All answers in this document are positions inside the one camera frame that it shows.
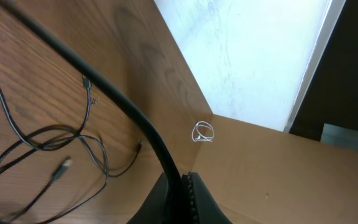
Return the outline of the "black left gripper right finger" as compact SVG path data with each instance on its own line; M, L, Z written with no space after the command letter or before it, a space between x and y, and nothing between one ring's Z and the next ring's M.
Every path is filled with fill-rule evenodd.
M189 172L186 175L182 175L181 179L189 196L193 223L232 224L219 208L198 173Z

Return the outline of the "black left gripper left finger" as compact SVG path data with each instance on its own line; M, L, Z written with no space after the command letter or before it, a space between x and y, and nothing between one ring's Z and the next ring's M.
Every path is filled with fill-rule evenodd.
M168 180L165 173L161 173L147 198L127 224L163 224L168 195Z

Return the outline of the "cardboard panel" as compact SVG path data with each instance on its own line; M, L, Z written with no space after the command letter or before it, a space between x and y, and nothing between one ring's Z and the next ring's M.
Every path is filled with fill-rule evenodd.
M214 115L193 166L235 223L358 223L358 152Z

